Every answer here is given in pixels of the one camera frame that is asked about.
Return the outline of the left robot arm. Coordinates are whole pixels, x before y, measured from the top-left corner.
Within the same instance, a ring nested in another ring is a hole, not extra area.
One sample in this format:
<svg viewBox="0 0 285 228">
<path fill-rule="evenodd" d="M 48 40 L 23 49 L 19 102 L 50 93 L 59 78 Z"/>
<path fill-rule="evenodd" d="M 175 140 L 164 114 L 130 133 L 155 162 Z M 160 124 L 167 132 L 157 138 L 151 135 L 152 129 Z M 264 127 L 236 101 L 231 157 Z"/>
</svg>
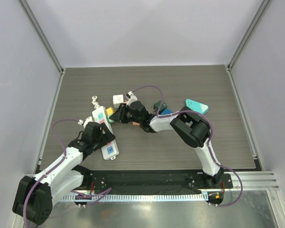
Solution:
<svg viewBox="0 0 285 228">
<path fill-rule="evenodd" d="M 12 211 L 23 217 L 24 225 L 43 224 L 53 207 L 67 193 L 92 184 L 91 171 L 81 162 L 115 139 L 105 123 L 88 122 L 63 153 L 40 173 L 25 175 L 19 182 Z"/>
</svg>

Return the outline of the blue cube socket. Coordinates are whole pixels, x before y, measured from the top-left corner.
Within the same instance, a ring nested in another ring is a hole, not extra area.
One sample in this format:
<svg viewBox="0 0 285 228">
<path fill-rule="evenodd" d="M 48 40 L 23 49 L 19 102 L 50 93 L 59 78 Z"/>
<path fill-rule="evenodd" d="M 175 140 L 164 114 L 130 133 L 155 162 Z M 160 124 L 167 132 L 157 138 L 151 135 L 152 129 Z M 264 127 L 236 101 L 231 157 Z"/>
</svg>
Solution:
<svg viewBox="0 0 285 228">
<path fill-rule="evenodd" d="M 171 111 L 169 108 L 165 108 L 160 115 L 167 115 L 167 114 L 172 114 L 173 111 Z"/>
</svg>

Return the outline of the dark green cube socket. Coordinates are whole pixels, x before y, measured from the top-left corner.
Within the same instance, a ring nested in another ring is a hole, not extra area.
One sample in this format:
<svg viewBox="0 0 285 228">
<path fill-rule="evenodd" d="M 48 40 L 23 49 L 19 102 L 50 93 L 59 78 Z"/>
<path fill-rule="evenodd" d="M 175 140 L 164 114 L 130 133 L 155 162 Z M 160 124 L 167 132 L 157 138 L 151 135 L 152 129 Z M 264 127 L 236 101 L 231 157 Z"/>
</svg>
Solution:
<svg viewBox="0 0 285 228">
<path fill-rule="evenodd" d="M 158 101 L 153 104 L 153 111 L 155 113 L 158 112 L 159 114 L 161 114 L 166 108 L 167 105 L 163 101 Z"/>
</svg>

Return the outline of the white cube socket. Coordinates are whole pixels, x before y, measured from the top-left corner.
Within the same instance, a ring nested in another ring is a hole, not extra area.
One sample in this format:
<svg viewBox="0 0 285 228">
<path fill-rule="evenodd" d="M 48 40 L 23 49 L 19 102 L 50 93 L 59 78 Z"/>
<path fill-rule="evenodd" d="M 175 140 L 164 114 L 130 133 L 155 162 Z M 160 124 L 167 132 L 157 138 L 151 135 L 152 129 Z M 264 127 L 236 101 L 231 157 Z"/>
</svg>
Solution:
<svg viewBox="0 0 285 228">
<path fill-rule="evenodd" d="M 122 103 L 124 103 L 124 95 L 113 95 L 114 108 L 118 108 Z"/>
</svg>

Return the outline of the yellow plug adapter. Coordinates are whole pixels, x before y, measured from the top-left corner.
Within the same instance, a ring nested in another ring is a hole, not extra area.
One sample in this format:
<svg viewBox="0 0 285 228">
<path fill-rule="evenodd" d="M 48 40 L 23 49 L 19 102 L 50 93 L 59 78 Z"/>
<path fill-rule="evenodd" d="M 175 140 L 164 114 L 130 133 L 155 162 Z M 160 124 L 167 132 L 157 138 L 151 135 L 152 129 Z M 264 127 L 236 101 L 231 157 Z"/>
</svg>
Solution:
<svg viewBox="0 0 285 228">
<path fill-rule="evenodd" d="M 114 113 L 114 109 L 112 107 L 109 107 L 106 109 L 106 115 L 111 116 Z"/>
</svg>

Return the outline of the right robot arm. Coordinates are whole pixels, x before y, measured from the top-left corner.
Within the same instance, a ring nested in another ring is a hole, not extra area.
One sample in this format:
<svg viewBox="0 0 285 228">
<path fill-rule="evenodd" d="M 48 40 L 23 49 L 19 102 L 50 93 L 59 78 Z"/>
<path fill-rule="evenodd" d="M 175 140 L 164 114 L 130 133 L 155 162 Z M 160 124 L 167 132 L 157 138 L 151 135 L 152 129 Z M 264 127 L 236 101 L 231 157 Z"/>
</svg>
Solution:
<svg viewBox="0 0 285 228">
<path fill-rule="evenodd" d="M 196 151 L 206 185 L 215 188 L 222 182 L 224 170 L 211 145 L 211 126 L 200 113 L 183 107 L 172 114 L 156 115 L 149 113 L 140 101 L 135 101 L 131 104 L 120 104 L 109 119 L 123 124 L 136 122 L 147 133 L 174 130 Z"/>
</svg>

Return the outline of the teal triangular socket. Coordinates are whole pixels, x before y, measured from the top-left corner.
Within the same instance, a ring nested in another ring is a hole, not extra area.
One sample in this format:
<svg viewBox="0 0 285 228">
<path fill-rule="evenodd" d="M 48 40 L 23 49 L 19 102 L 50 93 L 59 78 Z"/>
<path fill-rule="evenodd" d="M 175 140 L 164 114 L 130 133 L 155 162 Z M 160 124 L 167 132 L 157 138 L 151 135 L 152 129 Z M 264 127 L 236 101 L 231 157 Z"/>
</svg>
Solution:
<svg viewBox="0 0 285 228">
<path fill-rule="evenodd" d="M 208 105 L 202 104 L 200 102 L 197 102 L 191 99 L 186 99 L 185 104 L 188 108 L 200 114 L 205 114 L 209 110 Z"/>
</svg>

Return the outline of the white power strip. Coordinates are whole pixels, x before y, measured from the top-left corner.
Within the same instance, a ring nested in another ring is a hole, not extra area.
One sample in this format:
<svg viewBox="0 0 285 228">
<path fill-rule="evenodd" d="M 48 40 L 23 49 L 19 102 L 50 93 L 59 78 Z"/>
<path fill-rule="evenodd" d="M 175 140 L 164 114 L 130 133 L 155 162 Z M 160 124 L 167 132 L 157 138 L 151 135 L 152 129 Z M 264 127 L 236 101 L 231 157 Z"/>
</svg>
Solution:
<svg viewBox="0 0 285 228">
<path fill-rule="evenodd" d="M 106 115 L 106 109 L 104 106 L 97 107 L 92 112 L 92 117 L 96 123 L 99 123 L 101 129 L 101 140 L 103 146 L 101 147 L 102 155 L 105 160 L 114 160 L 119 154 L 116 139 L 113 135 L 111 124 L 108 121 Z"/>
</svg>

